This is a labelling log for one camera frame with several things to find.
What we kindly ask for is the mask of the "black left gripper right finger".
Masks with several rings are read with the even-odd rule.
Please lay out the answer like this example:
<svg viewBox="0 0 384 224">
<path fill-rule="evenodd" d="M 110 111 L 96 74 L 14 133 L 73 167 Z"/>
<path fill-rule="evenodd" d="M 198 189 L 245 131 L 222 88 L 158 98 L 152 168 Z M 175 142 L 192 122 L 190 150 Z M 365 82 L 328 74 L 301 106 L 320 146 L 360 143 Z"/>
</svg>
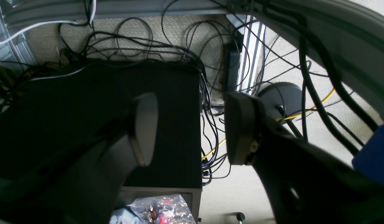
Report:
<svg viewBox="0 0 384 224">
<path fill-rule="evenodd" d="M 260 98 L 224 95 L 232 165 L 251 165 L 277 224 L 384 224 L 384 187 L 266 115 Z"/>
</svg>

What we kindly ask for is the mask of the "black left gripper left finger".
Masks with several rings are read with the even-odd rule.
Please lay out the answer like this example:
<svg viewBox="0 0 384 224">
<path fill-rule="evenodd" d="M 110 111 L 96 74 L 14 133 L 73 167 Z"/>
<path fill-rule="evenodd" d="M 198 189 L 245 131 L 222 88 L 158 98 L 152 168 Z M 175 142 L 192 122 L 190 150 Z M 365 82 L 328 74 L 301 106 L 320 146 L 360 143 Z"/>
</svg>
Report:
<svg viewBox="0 0 384 224">
<path fill-rule="evenodd" d="M 75 146 L 0 183 L 0 223 L 108 224 L 119 192 L 153 158 L 158 99 L 136 97 L 126 111 Z"/>
</svg>

